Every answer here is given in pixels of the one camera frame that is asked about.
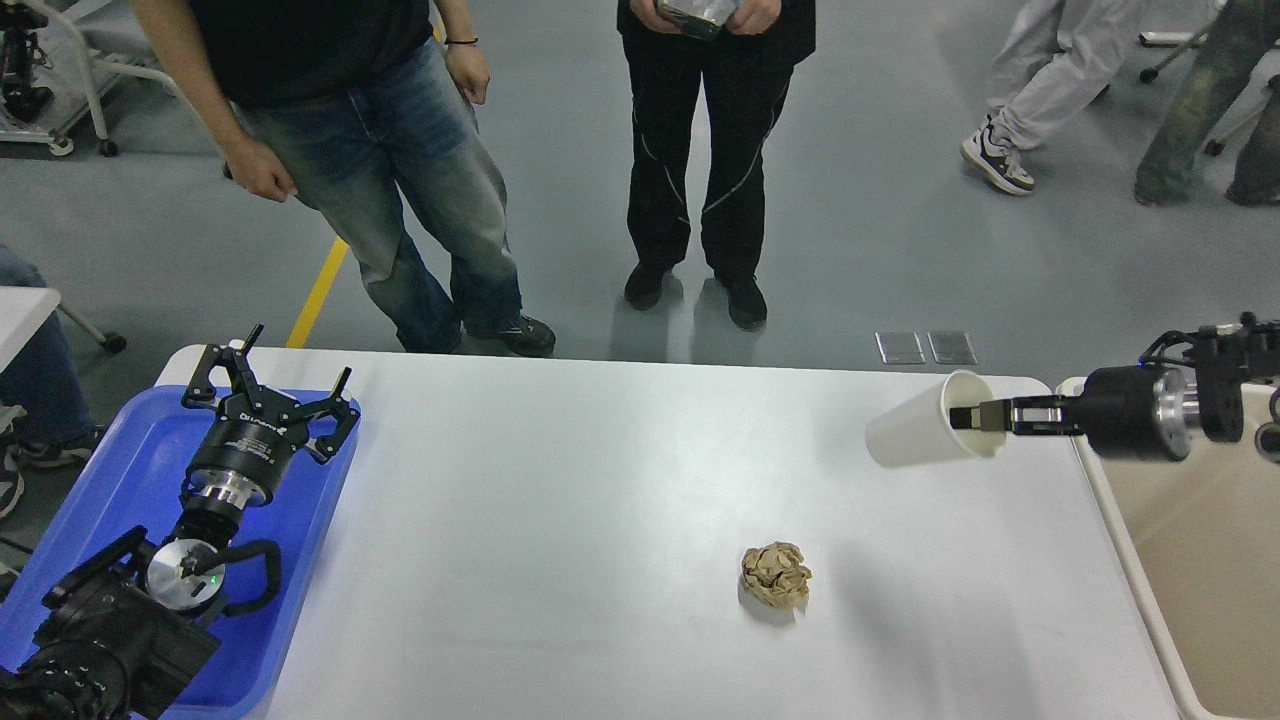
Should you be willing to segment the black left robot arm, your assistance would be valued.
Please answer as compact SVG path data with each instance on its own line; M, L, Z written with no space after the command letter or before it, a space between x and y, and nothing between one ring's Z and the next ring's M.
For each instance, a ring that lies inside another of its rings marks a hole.
M358 405L210 345L131 400L3 605L5 719L242 719L279 673Z

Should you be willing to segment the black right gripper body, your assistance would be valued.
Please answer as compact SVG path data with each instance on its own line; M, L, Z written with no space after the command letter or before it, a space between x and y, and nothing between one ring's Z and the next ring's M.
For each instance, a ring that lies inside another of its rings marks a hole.
M1097 369L1061 418L1108 460L1180 462L1201 427L1196 384L1171 366Z

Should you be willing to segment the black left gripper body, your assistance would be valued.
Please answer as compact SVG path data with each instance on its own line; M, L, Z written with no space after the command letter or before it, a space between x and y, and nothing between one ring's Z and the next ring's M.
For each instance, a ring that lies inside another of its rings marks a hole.
M274 500L308 429L293 395L268 393L259 402L246 393L218 401L215 421L186 470L191 487L238 477L252 486L251 501Z

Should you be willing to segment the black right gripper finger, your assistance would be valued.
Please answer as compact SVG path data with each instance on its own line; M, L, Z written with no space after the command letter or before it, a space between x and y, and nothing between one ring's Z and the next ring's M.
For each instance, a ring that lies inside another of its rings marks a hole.
M1065 398L1030 396L996 398L978 405L951 407L948 425L954 430L979 430L1012 436L1066 436Z

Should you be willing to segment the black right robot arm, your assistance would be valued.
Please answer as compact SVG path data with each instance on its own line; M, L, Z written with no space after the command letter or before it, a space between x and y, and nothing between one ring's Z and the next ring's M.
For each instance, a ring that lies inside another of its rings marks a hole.
M993 398L947 409L955 430L1083 437L1100 457L1180 462L1193 439L1244 436L1244 388L1277 387L1279 328L1245 311L1234 323L1166 331L1138 360L1092 372L1079 395Z

